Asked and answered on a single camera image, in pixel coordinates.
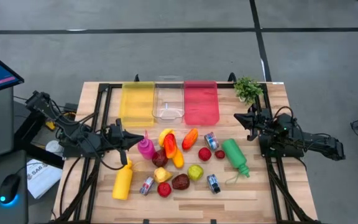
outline yellow mustard bottle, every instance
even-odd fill
[[[128,159],[128,164],[117,172],[112,197],[120,200],[127,200],[132,181],[132,161]]]

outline banana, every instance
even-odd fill
[[[160,144],[161,147],[164,147],[164,139],[165,139],[165,136],[167,134],[175,134],[175,132],[173,131],[173,129],[164,129],[161,134],[160,134],[160,137],[158,137],[158,143]]]

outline orange pepper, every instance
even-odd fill
[[[189,150],[197,141],[197,138],[198,130],[196,128],[193,128],[189,131],[189,133],[187,133],[187,135],[183,139],[183,142],[181,143],[181,147],[183,148],[183,150]]]
[[[183,158],[183,154],[181,153],[180,149],[177,148],[177,153],[172,158],[173,165],[175,165],[176,168],[180,169],[185,165],[185,159]]]
[[[167,134],[164,138],[164,149],[168,159],[172,159],[177,153],[177,140],[173,134]]]

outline concrete floor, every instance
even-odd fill
[[[355,0],[256,0],[261,27],[358,27]],[[253,27],[242,0],[0,0],[0,30]],[[329,133],[345,161],[308,152],[306,164],[319,219],[358,223],[358,32],[264,33],[270,73],[285,82],[304,131]],[[77,103],[84,81],[264,80],[255,34],[0,35],[0,59],[25,79],[15,95],[49,92]],[[30,202],[30,222],[50,217],[56,189]]]

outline white paper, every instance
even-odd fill
[[[38,199],[46,193],[62,177],[62,170],[32,159],[27,162],[27,189]]]

